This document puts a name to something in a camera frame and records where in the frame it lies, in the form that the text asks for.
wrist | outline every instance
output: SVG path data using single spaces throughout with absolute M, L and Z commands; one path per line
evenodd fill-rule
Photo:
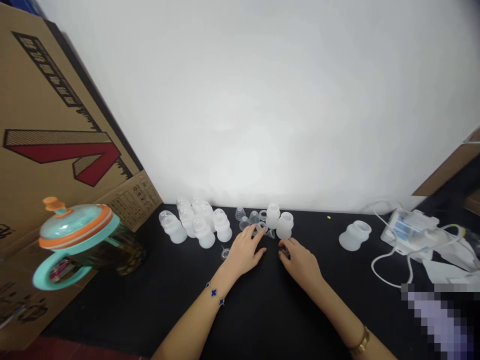
M 238 280 L 239 276 L 237 272 L 230 266 L 227 261 L 225 261 L 212 278 L 212 282 L 215 282 L 218 287 L 224 287 L 225 291 L 229 291 L 235 282 Z

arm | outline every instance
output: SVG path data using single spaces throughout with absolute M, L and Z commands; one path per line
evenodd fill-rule
M 257 224 L 247 227 L 238 234 L 231 245 L 227 259 L 218 268 L 205 288 L 168 333 L 151 360 L 193 360 L 198 359 L 204 348 L 215 316 L 219 311 L 219 301 L 225 298 L 237 279 L 253 269 L 267 249 L 255 250 L 264 235 L 263 228 L 253 239 L 252 233 Z
M 305 290 L 310 299 L 330 320 L 345 346 L 357 347 L 364 337 L 364 325 L 324 280 L 317 258 L 293 237 L 281 240 L 280 247 L 286 247 L 290 260 L 281 251 L 281 262 L 291 277 Z M 364 352 L 353 357 L 355 360 L 395 360 L 396 357 L 373 334 Z

bracelet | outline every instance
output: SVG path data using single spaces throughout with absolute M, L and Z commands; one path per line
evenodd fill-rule
M 363 339 L 361 340 L 360 345 L 349 349 L 352 355 L 360 355 L 367 349 L 367 345 L 369 344 L 370 330 L 365 325 L 363 325 L 363 327 L 365 330 L 363 332 Z
M 208 289 L 210 287 L 210 282 L 207 282 L 206 285 L 205 285 L 205 289 Z M 212 298 L 216 297 L 217 296 L 217 289 L 211 289 L 210 290 L 210 296 Z M 218 301 L 218 305 L 220 306 L 225 306 L 225 297 L 222 297 L 219 301 Z

hand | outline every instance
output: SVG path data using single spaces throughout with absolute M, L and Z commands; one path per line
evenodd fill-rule
M 267 251 L 267 248 L 263 247 L 255 253 L 260 239 L 265 233 L 265 228 L 263 227 L 252 239 L 252 233 L 256 227 L 257 224 L 247 226 L 237 235 L 231 245 L 228 257 L 222 264 L 235 280 L 252 270 Z
M 283 266 L 298 285 L 311 297 L 315 289 L 326 284 L 320 272 L 317 258 L 293 237 L 280 240 L 279 247 L 286 247 L 290 260 L 282 251 L 278 252 Z

teal handle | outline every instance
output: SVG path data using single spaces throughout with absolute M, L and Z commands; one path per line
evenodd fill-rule
M 75 284 L 81 278 L 89 273 L 92 270 L 91 266 L 82 266 L 78 271 L 68 278 L 65 281 L 60 282 L 51 282 L 50 281 L 50 272 L 63 258 L 67 257 L 69 254 L 66 251 L 57 251 L 46 258 L 41 265 L 36 269 L 35 274 L 33 274 L 33 285 L 40 290 L 60 290 L 70 285 Z

